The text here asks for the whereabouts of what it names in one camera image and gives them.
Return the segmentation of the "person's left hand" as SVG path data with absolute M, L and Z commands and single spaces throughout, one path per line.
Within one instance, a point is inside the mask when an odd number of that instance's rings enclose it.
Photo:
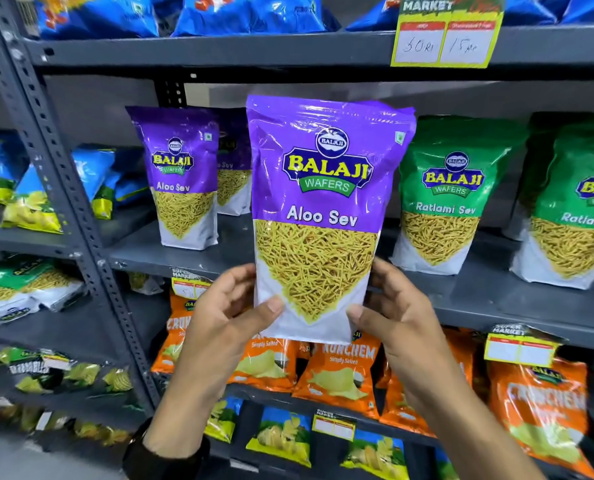
M 255 279 L 254 264 L 233 267 L 203 293 L 187 327 L 170 383 L 190 385 L 207 393 L 224 392 L 249 341 L 242 340 L 231 320 L 254 308 Z

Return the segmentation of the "person's right hand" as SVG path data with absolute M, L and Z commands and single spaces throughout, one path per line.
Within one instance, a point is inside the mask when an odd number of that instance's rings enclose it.
M 369 283 L 378 291 L 367 293 L 363 306 L 394 323 L 388 341 L 381 343 L 404 391 L 405 385 L 419 386 L 424 376 L 439 379 L 462 372 L 429 298 L 400 269 L 376 257 Z

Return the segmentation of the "large purple snack pouch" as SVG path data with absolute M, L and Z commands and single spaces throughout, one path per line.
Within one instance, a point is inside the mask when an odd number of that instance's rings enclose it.
M 249 95 L 255 304 L 285 307 L 263 337 L 349 344 L 413 107 Z

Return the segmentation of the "person's right forearm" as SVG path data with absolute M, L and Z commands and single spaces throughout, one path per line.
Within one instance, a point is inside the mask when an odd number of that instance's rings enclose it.
M 406 395 L 442 444 L 460 480 L 547 480 L 501 427 L 462 372 L 422 377 Z

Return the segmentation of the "person's left forearm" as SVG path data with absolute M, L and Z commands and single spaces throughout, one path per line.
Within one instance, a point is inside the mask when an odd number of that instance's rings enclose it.
M 143 436 L 145 448 L 174 460 L 197 453 L 211 411 L 222 393 L 170 383 Z

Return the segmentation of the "small yellow price tag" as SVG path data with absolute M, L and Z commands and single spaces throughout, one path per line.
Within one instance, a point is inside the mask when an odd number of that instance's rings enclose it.
M 61 353 L 49 350 L 41 349 L 39 355 L 49 369 L 57 369 L 61 371 L 70 371 L 71 368 L 76 364 L 76 361 L 69 358 Z
M 486 336 L 484 359 L 549 368 L 568 339 L 522 323 L 496 324 Z
M 213 284 L 213 280 L 187 269 L 171 267 L 171 288 L 175 295 L 197 300 Z
M 352 442 L 355 439 L 357 420 L 347 415 L 317 408 L 312 420 L 311 430 Z

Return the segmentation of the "pale snack pouch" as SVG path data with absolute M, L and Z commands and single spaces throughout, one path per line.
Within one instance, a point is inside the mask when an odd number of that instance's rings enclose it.
M 126 272 L 132 291 L 145 296 L 154 296 L 164 292 L 165 281 L 160 276 L 147 273 Z

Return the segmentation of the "green snack pouch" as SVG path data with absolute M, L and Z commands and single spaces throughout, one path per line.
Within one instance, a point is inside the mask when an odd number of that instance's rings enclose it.
M 17 293 L 9 298 L 0 299 L 0 324 L 11 322 L 40 309 L 40 302 L 28 294 Z
M 510 272 L 529 283 L 594 283 L 594 122 L 564 127 Z
M 527 137 L 514 120 L 421 116 L 399 166 L 401 231 L 391 263 L 457 275 L 490 195 Z
M 12 255 L 0 260 L 0 288 L 35 299 L 59 312 L 87 293 L 86 284 L 53 258 Z
M 554 142 L 559 131 L 568 125 L 590 121 L 594 127 L 594 112 L 534 112 L 529 120 L 529 137 L 517 195 L 509 223 L 502 234 L 523 241 L 531 213 L 547 182 L 547 172 L 554 158 Z

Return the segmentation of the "row of green yellow packets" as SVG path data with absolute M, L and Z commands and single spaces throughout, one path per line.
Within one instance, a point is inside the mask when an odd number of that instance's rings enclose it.
M 49 369 L 39 355 L 40 350 L 0 344 L 0 366 L 7 370 L 14 389 L 23 394 L 65 394 L 85 390 L 97 397 L 126 394 L 133 390 L 127 368 L 71 358 L 76 364 L 70 371 Z
M 27 434 L 66 431 L 76 438 L 89 439 L 110 447 L 126 443 L 132 434 L 126 430 L 77 419 L 63 411 L 12 403 L 0 397 L 0 419 L 17 425 Z

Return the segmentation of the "row of orange chip packets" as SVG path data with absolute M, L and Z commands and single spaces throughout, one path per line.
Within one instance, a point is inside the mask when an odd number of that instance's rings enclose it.
M 585 386 L 579 386 L 578 392 L 556 389 L 554 384 L 549 382 L 539 387 L 531 369 L 528 371 L 528 378 L 525 378 L 525 374 L 516 365 L 510 363 L 493 362 L 490 370 L 492 371 L 491 380 L 501 378 L 501 392 L 495 395 L 496 389 L 492 387 L 491 405 L 487 406 L 482 402 L 516 443 L 517 439 L 526 438 L 526 428 L 520 425 L 524 419 L 532 417 L 533 425 L 537 424 L 538 419 L 554 420 L 555 412 L 563 410 L 564 407 L 571 410 L 573 406 L 577 406 L 569 416 L 569 426 L 578 428 L 587 426 L 588 421 L 584 412 L 587 396 L 584 392 Z M 524 443 L 517 444 L 526 454 Z

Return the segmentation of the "grey metal shelf rack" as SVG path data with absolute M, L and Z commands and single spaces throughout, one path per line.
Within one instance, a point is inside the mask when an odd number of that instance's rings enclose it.
M 154 101 L 168 105 L 186 102 L 184 83 L 270 84 L 279 89 L 307 89 L 319 83 L 394 82 L 406 89 L 413 83 L 426 86 L 439 82 L 513 81 L 517 88 L 532 86 L 520 109 L 536 102 L 537 95 L 558 98 L 583 96 L 594 90 L 594 24 L 516 26 L 501 28 L 492 60 L 485 69 L 389 67 L 395 33 L 345 32 L 278 34 L 225 38 L 93 39 L 42 41 L 25 37 L 20 10 L 13 0 L 0 0 L 0 50 L 7 49 L 25 96 L 32 106 L 40 133 L 53 161 L 59 163 L 62 183 L 68 188 L 80 229 L 99 269 L 112 309 L 124 329 L 133 357 L 141 370 L 152 404 L 158 400 L 157 385 L 149 376 L 145 355 L 155 337 L 155 312 L 163 312 L 163 298 L 131 298 L 117 285 L 116 272 L 164 272 L 171 267 L 196 271 L 206 277 L 244 258 L 244 237 L 252 241 L 243 223 L 228 217 L 225 244 L 216 251 L 164 250 L 155 244 L 155 217 L 145 203 L 119 210 L 114 221 L 93 220 L 85 209 L 83 188 L 70 178 L 75 170 L 66 153 L 75 139 L 67 136 L 66 120 L 55 104 L 81 102 L 86 96 L 100 96 L 96 86 L 84 85 L 85 77 L 110 76 L 119 95 L 110 102 L 126 105 Z M 7 112 L 0 104 L 0 114 Z M 486 329 L 495 319 L 509 322 L 525 319 L 526 324 L 543 325 L 542 330 L 569 339 L 568 352 L 594 354 L 594 288 L 589 291 L 532 285 L 522 282 L 502 265 L 509 261 L 511 241 L 487 227 L 478 236 L 467 258 L 465 277 L 431 278 L 415 276 L 413 282 L 429 292 L 438 316 L 448 325 Z M 589 379 L 591 435 L 594 435 L 594 370 Z M 591 440 L 583 446 L 594 448 Z M 594 461 L 594 451 L 589 450 Z
M 13 119 L 15 130 L 28 151 L 31 161 L 38 164 L 47 183 L 49 195 L 56 200 L 58 216 L 64 217 L 63 234 L 0 228 L 0 251 L 36 257 L 66 260 L 77 266 L 86 282 L 88 293 L 61 312 L 46 309 L 0 324 L 0 342 L 24 349 L 51 349 L 86 363 L 127 367 L 131 375 L 137 409 L 121 406 L 119 396 L 105 395 L 97 399 L 85 398 L 83 391 L 58 395 L 31 395 L 37 403 L 56 404 L 71 414 L 87 420 L 121 429 L 135 428 L 151 415 L 154 407 L 134 360 L 124 329 L 111 306 L 99 269 L 79 227 L 77 215 L 69 201 L 68 188 L 62 183 L 60 165 L 53 161 L 40 133 L 32 106 L 9 57 L 7 49 L 0 50 L 0 104 Z

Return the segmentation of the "large yellow green price tag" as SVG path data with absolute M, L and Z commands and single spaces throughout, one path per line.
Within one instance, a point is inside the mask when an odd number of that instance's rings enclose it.
M 400 0 L 392 67 L 488 66 L 506 0 Z

